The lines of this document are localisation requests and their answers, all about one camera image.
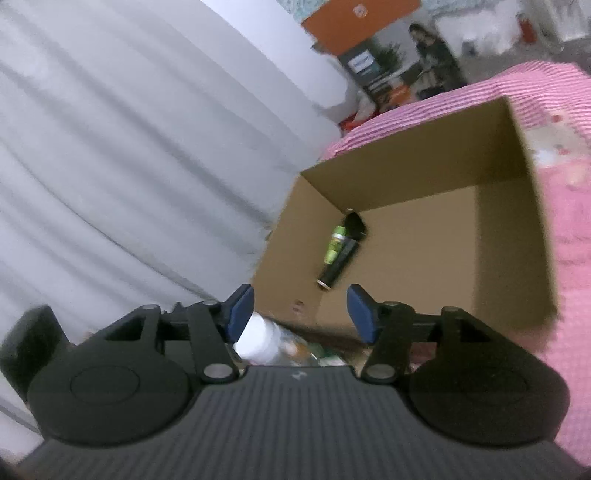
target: cardboard box flap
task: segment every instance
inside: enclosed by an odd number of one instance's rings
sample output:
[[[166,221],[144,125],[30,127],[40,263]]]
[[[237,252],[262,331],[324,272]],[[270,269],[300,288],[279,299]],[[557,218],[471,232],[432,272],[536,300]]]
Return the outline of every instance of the cardboard box flap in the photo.
[[[358,212],[524,175],[504,98],[417,125],[302,172],[341,211]]]
[[[285,323],[314,326],[316,284],[330,236],[343,214],[299,177],[252,278],[255,310]]]

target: green bottle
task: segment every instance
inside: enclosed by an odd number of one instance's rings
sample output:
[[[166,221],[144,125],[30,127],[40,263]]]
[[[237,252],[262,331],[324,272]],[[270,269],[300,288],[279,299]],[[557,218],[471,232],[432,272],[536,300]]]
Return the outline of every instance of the green bottle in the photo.
[[[330,239],[329,249],[326,251],[324,256],[324,263],[327,265],[332,264],[335,261],[336,256],[339,254],[340,249],[343,247],[343,242],[347,238],[347,229],[344,226],[339,225],[333,231],[333,235]]]

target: green plant image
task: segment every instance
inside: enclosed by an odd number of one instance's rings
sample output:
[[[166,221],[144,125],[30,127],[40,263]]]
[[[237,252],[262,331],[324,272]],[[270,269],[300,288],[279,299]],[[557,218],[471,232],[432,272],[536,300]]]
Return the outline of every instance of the green plant image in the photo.
[[[369,52],[385,73],[392,73],[402,67],[404,52],[400,51],[400,44],[394,43],[387,47],[381,46],[374,39],[369,40]]]

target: circular mount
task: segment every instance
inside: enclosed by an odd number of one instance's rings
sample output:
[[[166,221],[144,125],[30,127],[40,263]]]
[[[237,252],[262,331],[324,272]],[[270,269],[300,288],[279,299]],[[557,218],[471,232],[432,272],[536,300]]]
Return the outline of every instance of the circular mount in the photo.
[[[409,396],[423,420],[461,442],[510,447],[551,439],[569,405],[563,380],[543,364],[521,367],[452,368],[436,358],[411,375]]]
[[[45,436],[115,446],[152,435],[187,407],[187,375],[141,342],[87,341],[33,379],[28,402]]]

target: pink bedding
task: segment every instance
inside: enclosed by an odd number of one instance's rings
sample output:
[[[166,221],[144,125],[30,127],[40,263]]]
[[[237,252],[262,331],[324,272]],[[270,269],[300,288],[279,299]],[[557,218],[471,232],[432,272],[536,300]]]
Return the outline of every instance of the pink bedding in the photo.
[[[525,132],[550,227],[558,319],[536,353],[570,388],[557,442],[591,465],[591,77],[571,64],[520,64],[384,113],[331,145],[323,158],[500,96],[508,97]],[[529,336],[515,340],[535,349],[536,339]]]

